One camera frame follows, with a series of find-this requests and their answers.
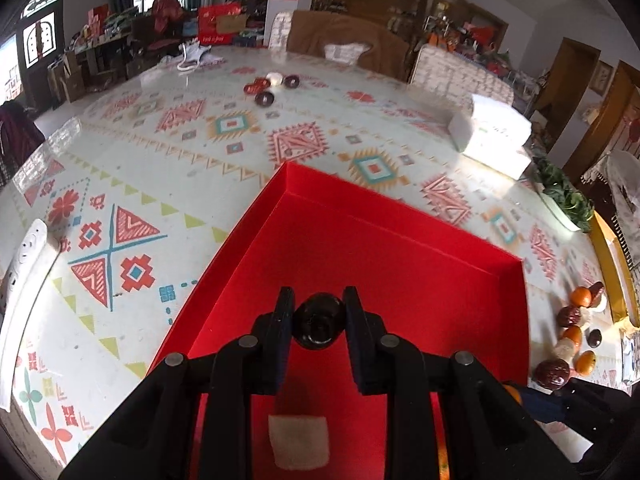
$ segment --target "orange fruit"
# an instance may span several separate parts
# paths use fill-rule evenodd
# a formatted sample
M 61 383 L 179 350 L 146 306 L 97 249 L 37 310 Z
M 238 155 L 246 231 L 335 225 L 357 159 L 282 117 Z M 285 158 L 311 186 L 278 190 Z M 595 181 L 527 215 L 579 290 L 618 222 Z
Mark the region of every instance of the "orange fruit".
M 504 389 L 508 391 L 510 396 L 513 397 L 519 405 L 522 405 L 522 397 L 516 388 L 509 386 L 508 384 L 503 384 L 502 386 L 504 386 Z
M 575 306 L 590 306 L 591 291 L 585 286 L 579 286 L 571 293 L 569 300 Z
M 567 338 L 573 341 L 575 349 L 579 350 L 580 346 L 582 345 L 582 330 L 577 325 L 571 325 L 564 332 L 562 332 L 560 339 L 562 338 Z
M 587 350 L 584 354 L 578 357 L 575 362 L 575 371 L 583 377 L 590 375 L 593 369 L 596 367 L 596 354 L 591 350 Z

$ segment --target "clothing pile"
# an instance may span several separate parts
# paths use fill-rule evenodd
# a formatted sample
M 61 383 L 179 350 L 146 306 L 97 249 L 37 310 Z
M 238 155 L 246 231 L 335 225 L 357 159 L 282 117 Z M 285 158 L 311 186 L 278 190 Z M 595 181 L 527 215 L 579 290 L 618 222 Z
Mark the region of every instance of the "clothing pile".
M 20 103 L 12 100 L 0 106 L 0 190 L 44 141 Z

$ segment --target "white power strip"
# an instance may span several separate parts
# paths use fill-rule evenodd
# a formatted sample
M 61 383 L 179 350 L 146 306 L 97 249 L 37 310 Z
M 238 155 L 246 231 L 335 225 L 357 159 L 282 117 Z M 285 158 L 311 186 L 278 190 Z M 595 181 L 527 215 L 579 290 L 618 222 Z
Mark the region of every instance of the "white power strip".
M 15 361 L 27 320 L 60 252 L 40 219 L 27 230 L 0 287 L 0 408 L 9 411 Z

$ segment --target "screw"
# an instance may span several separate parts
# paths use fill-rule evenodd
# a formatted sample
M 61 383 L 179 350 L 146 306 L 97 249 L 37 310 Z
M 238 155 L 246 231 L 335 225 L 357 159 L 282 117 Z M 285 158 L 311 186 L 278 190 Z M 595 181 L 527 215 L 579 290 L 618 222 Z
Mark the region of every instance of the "screw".
M 397 335 L 385 334 L 380 338 L 380 344 L 387 348 L 395 348 L 400 344 L 400 339 Z
M 253 348 L 258 344 L 258 338 L 255 335 L 243 335 L 239 340 L 238 344 L 242 348 Z
M 456 361 L 461 365 L 468 366 L 474 361 L 474 357 L 469 352 L 456 352 Z
M 164 358 L 164 362 L 167 366 L 178 366 L 182 364 L 184 361 L 184 355 L 179 354 L 178 352 L 173 352 Z

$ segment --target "yellow tray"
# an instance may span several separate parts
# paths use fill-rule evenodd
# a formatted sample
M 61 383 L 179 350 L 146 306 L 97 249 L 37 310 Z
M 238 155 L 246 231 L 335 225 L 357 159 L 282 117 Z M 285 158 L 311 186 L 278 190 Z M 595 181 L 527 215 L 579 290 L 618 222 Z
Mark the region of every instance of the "yellow tray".
M 590 238 L 602 270 L 613 322 L 628 333 L 640 330 L 638 300 L 622 247 L 614 232 L 598 213 L 591 219 Z

